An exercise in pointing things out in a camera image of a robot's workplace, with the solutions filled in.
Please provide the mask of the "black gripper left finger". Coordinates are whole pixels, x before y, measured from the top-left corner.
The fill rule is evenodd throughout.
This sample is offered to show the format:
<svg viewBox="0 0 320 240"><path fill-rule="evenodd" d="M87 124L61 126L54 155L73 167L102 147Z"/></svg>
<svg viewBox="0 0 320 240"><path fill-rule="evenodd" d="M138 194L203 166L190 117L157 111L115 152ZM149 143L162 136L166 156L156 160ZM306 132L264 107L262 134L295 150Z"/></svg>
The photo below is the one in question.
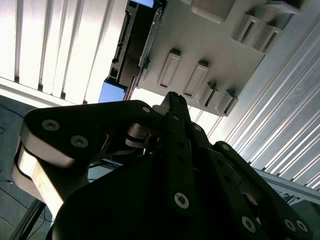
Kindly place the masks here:
<svg viewBox="0 0 320 240"><path fill-rule="evenodd" d="M158 107L140 100L34 109L23 120L18 186L54 217L76 191L144 156L192 156L175 92Z"/></svg>

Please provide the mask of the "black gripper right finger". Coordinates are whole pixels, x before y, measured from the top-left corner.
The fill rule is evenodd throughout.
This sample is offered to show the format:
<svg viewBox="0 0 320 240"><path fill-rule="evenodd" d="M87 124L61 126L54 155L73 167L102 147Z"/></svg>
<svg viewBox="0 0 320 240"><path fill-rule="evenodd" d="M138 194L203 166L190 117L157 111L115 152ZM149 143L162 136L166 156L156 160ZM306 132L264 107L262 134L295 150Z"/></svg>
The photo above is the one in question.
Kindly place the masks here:
<svg viewBox="0 0 320 240"><path fill-rule="evenodd" d="M191 142L192 166L206 239L310 240L308 224L226 142L211 144L191 121L187 102L175 97L175 111Z"/></svg>

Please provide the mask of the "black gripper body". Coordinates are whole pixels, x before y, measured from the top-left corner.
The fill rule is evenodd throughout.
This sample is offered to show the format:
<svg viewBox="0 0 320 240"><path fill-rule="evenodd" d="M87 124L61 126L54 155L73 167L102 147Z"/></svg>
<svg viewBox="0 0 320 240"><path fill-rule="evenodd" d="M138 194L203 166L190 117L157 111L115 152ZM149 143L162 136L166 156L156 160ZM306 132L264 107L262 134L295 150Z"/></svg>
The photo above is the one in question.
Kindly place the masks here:
<svg viewBox="0 0 320 240"><path fill-rule="evenodd" d="M141 156L74 192L51 240L263 240L224 157Z"/></svg>

